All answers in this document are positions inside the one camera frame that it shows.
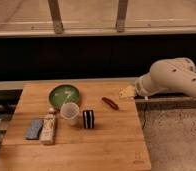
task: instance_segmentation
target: wooden table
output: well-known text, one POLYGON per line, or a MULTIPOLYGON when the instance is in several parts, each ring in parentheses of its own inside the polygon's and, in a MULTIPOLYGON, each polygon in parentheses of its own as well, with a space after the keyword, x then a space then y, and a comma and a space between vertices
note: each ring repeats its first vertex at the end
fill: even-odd
POLYGON ((129 85, 125 82, 71 83, 81 94, 81 122, 82 110, 93 109, 95 129, 70 127, 57 114, 55 145, 25 140, 31 119, 47 114, 48 95, 60 84, 25 86, 0 149, 0 171, 151 170, 135 102, 119 98, 119 91, 129 85), (111 109, 103 96, 113 99, 120 110, 111 109))

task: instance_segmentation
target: floor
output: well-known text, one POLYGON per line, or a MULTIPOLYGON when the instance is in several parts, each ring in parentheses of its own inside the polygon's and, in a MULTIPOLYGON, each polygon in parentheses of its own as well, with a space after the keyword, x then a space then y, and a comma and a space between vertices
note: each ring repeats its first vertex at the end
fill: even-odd
MULTIPOLYGON (((65 29, 114 28, 118 0, 59 0, 65 29)), ((196 0, 129 0, 126 27, 195 26, 196 0)), ((48 1, 0 0, 0 30, 52 29, 48 1)))
POLYGON ((196 102, 137 103, 152 171, 196 171, 196 102))

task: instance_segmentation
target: red chili pepper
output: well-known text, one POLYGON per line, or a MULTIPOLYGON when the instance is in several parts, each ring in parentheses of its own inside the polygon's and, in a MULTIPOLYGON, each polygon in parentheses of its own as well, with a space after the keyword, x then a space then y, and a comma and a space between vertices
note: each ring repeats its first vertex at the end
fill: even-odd
POLYGON ((102 100, 107 103, 112 109, 119 110, 119 106, 113 102, 111 99, 102 97, 102 100))

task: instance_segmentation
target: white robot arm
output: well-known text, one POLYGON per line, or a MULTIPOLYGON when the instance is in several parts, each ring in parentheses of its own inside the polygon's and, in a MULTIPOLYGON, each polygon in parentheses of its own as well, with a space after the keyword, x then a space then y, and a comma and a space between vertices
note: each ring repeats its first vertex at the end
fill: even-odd
POLYGON ((196 98, 196 67, 188 58, 159 60, 148 74, 139 77, 135 90, 140 96, 174 91, 196 98))

